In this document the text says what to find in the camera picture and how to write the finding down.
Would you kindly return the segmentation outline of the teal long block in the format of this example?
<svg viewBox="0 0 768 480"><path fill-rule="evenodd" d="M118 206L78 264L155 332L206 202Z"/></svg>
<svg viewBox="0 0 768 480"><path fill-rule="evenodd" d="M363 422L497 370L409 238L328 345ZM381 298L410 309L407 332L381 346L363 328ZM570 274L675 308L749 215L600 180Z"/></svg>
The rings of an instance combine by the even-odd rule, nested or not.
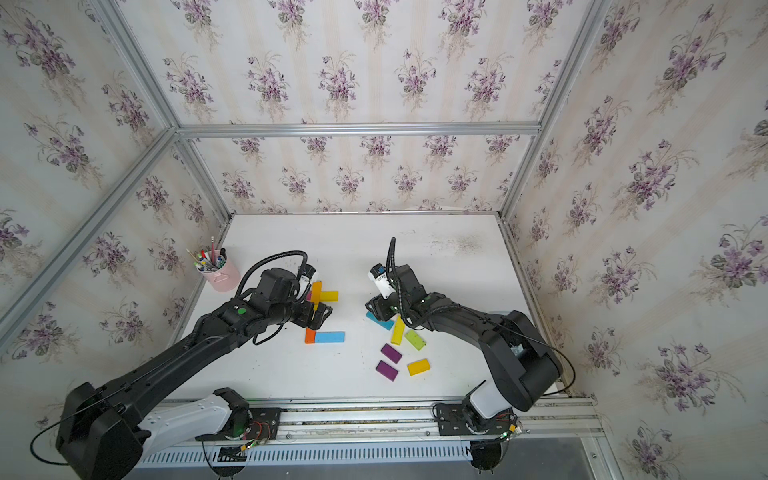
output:
<svg viewBox="0 0 768 480"><path fill-rule="evenodd" d="M375 317L375 315L373 313L371 313L371 312L367 312L366 313L366 318L371 320L374 324L379 325L379 326L385 328L388 331L391 331L392 328L395 325L395 321L394 320L386 320L386 321L378 320Z"/></svg>

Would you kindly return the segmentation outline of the orange-red block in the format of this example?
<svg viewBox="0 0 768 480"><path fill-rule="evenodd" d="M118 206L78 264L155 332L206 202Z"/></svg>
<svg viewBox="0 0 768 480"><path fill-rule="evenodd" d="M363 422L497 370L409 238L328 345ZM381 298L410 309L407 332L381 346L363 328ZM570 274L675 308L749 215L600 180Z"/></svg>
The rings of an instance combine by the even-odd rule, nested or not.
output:
<svg viewBox="0 0 768 480"><path fill-rule="evenodd" d="M316 342L316 331L310 328L307 328L305 330L304 343L310 345L310 344L314 344L315 342Z"/></svg>

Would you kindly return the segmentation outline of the orange-yellow long block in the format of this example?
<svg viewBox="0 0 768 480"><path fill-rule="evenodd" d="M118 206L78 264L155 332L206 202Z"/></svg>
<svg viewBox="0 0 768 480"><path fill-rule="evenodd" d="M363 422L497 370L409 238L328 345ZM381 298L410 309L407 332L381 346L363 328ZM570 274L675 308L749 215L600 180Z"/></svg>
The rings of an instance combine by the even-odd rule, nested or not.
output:
<svg viewBox="0 0 768 480"><path fill-rule="evenodd" d="M310 292L310 301L313 303L319 303L321 301L322 282L316 281L312 284Z"/></svg>

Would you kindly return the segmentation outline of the light blue long block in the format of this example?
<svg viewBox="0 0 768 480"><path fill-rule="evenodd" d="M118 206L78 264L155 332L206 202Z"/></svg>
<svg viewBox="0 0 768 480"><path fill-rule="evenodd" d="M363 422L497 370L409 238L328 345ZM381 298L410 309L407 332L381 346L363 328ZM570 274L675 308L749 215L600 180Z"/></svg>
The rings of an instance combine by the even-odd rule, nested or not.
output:
<svg viewBox="0 0 768 480"><path fill-rule="evenodd" d="M326 331L315 334L315 344L342 344L345 341L343 331Z"/></svg>

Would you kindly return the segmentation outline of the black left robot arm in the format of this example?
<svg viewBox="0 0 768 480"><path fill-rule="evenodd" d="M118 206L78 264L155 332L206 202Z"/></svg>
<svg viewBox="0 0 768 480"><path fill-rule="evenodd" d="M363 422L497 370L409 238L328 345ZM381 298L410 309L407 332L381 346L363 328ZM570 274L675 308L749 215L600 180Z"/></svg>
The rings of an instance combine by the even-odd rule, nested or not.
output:
<svg viewBox="0 0 768 480"><path fill-rule="evenodd" d="M158 416L155 407L209 364L255 340L271 325L318 328L330 307L307 294L315 270L265 270L256 287L201 316L192 332L138 368L96 388L86 382L65 399L55 448L81 479L122 479L150 455L200 435L237 433L248 404L224 387Z"/></svg>

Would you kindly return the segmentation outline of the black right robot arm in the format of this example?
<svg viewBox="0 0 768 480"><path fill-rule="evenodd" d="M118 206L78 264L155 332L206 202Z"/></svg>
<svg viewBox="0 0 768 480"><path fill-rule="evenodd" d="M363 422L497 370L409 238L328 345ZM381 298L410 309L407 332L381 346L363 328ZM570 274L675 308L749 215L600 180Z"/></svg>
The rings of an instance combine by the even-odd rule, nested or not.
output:
<svg viewBox="0 0 768 480"><path fill-rule="evenodd" d="M399 314L407 327L446 333L482 352L491 380L462 400L465 421L475 429L509 410L529 410L560 379L557 353L524 313L481 312L428 292L408 265L378 263L368 277L379 291L366 303L376 320Z"/></svg>

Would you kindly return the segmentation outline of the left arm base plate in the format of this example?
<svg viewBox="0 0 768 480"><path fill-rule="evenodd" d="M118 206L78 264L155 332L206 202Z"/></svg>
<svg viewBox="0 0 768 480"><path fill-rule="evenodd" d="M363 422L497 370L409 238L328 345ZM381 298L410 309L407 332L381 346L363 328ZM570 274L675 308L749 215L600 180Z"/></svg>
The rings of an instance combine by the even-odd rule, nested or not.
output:
<svg viewBox="0 0 768 480"><path fill-rule="evenodd" d="M250 408L249 412L232 414L217 433L199 435L196 441L266 442L275 440L283 410L280 408Z"/></svg>

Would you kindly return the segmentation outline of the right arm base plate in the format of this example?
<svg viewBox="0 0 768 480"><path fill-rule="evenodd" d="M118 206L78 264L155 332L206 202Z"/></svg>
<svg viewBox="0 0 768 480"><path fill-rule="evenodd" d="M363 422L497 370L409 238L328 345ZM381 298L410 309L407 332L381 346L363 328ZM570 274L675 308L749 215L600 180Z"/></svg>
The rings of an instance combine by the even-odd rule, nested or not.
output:
<svg viewBox="0 0 768 480"><path fill-rule="evenodd" d="M484 418L469 404L437 402L432 405L431 412L442 437L508 436L516 434L519 430L518 417L511 409L503 410L491 418Z"/></svg>

